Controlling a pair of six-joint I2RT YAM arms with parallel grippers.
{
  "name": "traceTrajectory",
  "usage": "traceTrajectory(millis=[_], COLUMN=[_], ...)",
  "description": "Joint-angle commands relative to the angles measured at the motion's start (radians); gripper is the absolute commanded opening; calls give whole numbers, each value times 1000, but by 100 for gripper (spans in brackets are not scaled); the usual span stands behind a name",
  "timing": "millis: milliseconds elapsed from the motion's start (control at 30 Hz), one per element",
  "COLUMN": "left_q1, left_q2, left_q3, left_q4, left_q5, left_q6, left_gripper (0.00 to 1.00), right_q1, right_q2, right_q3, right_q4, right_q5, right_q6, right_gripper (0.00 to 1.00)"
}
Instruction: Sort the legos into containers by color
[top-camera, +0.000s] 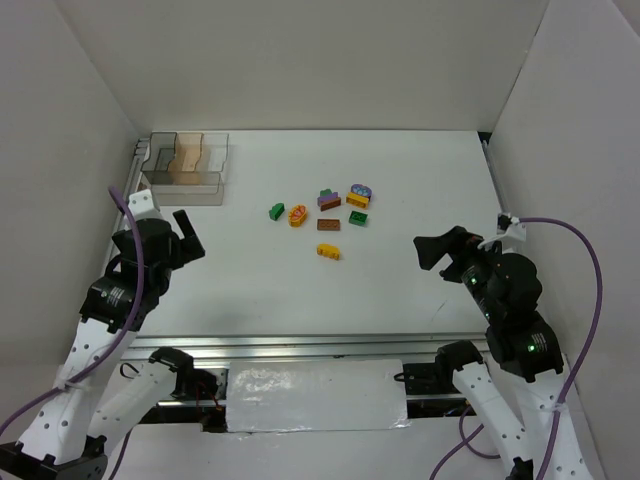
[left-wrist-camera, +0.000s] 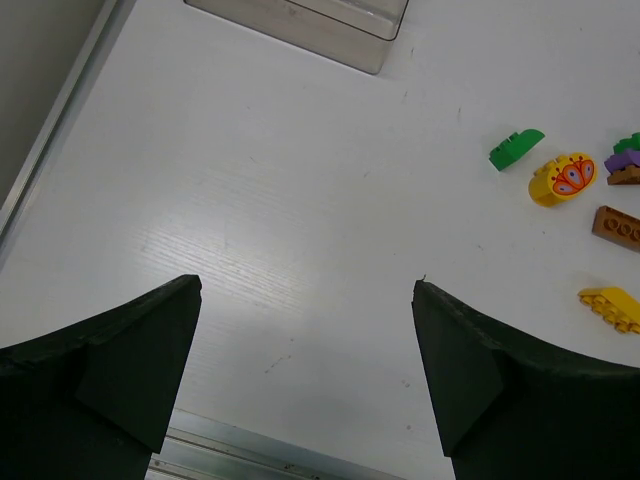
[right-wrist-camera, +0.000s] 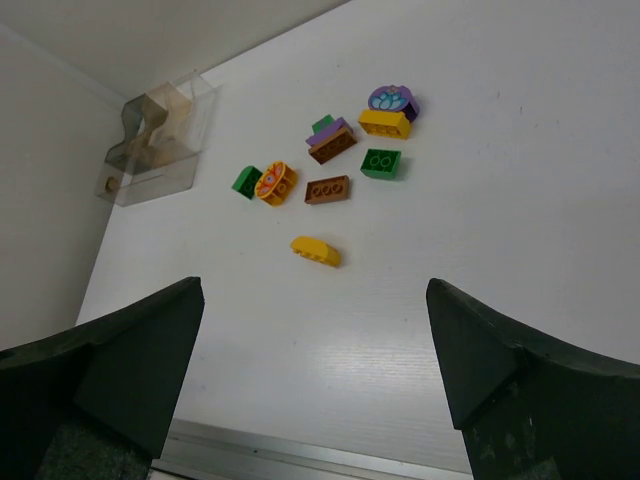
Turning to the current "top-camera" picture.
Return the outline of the green sloped lego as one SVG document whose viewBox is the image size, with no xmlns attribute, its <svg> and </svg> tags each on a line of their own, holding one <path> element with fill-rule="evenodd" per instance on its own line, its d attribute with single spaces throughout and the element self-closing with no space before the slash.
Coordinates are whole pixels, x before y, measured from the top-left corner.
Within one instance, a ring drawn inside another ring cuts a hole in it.
<svg viewBox="0 0 640 480">
<path fill-rule="evenodd" d="M 282 202 L 274 204 L 269 210 L 269 218 L 273 221 L 277 221 L 285 212 L 285 205 Z"/>
</svg>

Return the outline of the yellow arched lego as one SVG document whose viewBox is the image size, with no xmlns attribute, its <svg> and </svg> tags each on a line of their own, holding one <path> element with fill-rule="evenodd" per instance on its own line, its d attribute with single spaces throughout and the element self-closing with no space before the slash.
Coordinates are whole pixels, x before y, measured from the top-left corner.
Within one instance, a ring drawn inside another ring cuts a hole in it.
<svg viewBox="0 0 640 480">
<path fill-rule="evenodd" d="M 326 243 L 318 244 L 316 252 L 319 256 L 336 261 L 340 260 L 342 257 L 341 250 L 337 246 Z"/>
</svg>

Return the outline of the yellow orange rounded lego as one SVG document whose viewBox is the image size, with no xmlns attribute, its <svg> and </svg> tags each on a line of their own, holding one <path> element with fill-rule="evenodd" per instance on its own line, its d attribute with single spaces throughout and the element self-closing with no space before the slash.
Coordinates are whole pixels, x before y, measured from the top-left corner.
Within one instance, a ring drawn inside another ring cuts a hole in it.
<svg viewBox="0 0 640 480">
<path fill-rule="evenodd" d="M 288 224 L 292 228 L 301 227 L 308 218 L 308 208 L 303 204 L 292 207 L 288 213 Z"/>
</svg>

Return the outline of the green square lego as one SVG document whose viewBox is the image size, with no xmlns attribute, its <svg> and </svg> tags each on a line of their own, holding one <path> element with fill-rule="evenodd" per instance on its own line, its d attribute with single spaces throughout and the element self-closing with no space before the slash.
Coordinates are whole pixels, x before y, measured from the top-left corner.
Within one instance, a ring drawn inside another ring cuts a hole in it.
<svg viewBox="0 0 640 480">
<path fill-rule="evenodd" d="M 348 222 L 352 225 L 364 227 L 367 223 L 368 215 L 358 211 L 352 211 L 350 213 Z"/>
</svg>

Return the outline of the yellow rectangular lego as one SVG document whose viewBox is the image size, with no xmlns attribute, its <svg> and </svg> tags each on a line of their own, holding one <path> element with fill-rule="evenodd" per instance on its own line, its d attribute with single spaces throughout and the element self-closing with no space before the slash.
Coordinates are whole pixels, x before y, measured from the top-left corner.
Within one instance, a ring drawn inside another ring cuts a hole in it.
<svg viewBox="0 0 640 480">
<path fill-rule="evenodd" d="M 354 192 L 349 192 L 346 195 L 346 202 L 361 209 L 367 209 L 369 206 L 370 199 L 366 196 L 356 194 Z"/>
</svg>

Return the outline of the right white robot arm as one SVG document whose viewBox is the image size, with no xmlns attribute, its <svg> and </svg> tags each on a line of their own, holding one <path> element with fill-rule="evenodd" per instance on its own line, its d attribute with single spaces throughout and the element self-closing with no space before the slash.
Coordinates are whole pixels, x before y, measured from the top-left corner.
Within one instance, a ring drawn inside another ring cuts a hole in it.
<svg viewBox="0 0 640 480">
<path fill-rule="evenodd" d="M 514 412 L 495 385 L 487 364 L 470 341 L 438 350 L 436 378 L 467 400 L 493 441 L 509 479 L 589 479 L 570 410 L 569 390 L 593 343 L 603 300 L 603 278 L 594 268 L 596 302 L 582 350 L 571 367 L 559 340 L 538 311 L 542 284 L 535 264 L 515 252 L 526 239 L 528 219 L 498 217 L 491 238 L 461 226 L 436 237 L 414 238 L 421 269 L 443 258 L 451 262 L 440 277 L 463 285 L 488 323 L 489 352 L 504 372 L 520 408 Z"/>
</svg>

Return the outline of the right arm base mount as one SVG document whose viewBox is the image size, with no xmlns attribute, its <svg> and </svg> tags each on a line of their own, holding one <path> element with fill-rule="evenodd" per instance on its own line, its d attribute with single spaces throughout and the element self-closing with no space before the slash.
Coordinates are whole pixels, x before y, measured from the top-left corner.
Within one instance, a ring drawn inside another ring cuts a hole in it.
<svg viewBox="0 0 640 480">
<path fill-rule="evenodd" d="M 469 340 L 461 340 L 440 347 L 431 363 L 406 363 L 393 379 L 404 385 L 409 396 L 460 394 L 453 385 L 453 373 L 471 363 L 484 359 Z"/>
</svg>

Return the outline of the purple brown green lego stack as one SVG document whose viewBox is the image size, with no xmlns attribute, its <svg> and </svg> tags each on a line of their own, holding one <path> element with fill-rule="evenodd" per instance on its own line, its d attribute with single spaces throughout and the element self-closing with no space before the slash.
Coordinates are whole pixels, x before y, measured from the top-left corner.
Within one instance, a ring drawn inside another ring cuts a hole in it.
<svg viewBox="0 0 640 480">
<path fill-rule="evenodd" d="M 332 208 L 340 206 L 342 199 L 337 192 L 331 189 L 324 189 L 320 191 L 320 195 L 317 197 L 317 205 L 321 211 L 326 211 Z"/>
</svg>

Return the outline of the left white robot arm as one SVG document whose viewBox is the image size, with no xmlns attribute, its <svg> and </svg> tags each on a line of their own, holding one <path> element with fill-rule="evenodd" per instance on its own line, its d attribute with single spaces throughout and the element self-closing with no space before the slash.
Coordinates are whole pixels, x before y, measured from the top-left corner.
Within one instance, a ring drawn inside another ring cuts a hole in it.
<svg viewBox="0 0 640 480">
<path fill-rule="evenodd" d="M 57 384 L 25 405 L 38 413 L 15 441 L 1 447 L 1 469 L 20 479 L 113 478 L 108 465 L 134 427 L 167 396 L 190 397 L 204 373 L 182 350 L 155 350 L 114 397 L 102 399 L 124 351 L 159 304 L 173 271 L 204 257 L 187 213 L 135 221 L 112 240 L 119 250 L 87 292 L 76 336 Z"/>
</svg>

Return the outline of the purple flower lego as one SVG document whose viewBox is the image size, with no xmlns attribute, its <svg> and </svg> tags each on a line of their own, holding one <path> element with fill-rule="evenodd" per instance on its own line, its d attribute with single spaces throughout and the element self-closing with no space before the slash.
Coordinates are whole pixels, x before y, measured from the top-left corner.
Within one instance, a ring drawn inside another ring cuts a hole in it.
<svg viewBox="0 0 640 480">
<path fill-rule="evenodd" d="M 372 196 L 372 189 L 363 184 L 353 184 L 351 186 L 351 192 L 366 198 L 371 198 Z"/>
</svg>

